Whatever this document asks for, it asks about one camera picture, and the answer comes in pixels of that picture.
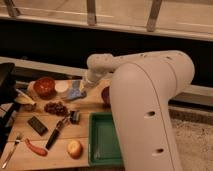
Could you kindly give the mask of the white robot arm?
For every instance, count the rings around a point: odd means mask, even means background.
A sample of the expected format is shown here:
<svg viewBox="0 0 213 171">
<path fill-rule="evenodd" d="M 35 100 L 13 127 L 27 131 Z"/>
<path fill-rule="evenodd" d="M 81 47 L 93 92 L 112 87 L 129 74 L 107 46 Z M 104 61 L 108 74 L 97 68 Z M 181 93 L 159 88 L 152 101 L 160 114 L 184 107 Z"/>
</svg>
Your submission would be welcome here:
<svg viewBox="0 0 213 171">
<path fill-rule="evenodd" d="M 182 171 L 168 102 L 194 77 L 191 58 L 176 50 L 87 59 L 83 90 L 108 73 L 110 105 L 126 171 Z"/>
</svg>

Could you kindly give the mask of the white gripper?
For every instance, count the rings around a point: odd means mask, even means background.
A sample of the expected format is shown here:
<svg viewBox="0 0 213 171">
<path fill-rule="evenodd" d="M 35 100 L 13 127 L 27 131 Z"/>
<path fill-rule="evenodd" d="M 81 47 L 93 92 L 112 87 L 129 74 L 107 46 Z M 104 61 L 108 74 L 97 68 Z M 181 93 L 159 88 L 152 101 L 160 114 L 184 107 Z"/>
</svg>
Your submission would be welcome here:
<svg viewBox="0 0 213 171">
<path fill-rule="evenodd" d="M 81 94 L 87 94 L 87 90 L 91 89 L 99 84 L 100 79 L 102 78 L 101 74 L 94 72 L 93 70 L 88 69 L 82 79 L 82 85 L 79 87 Z"/>
</svg>

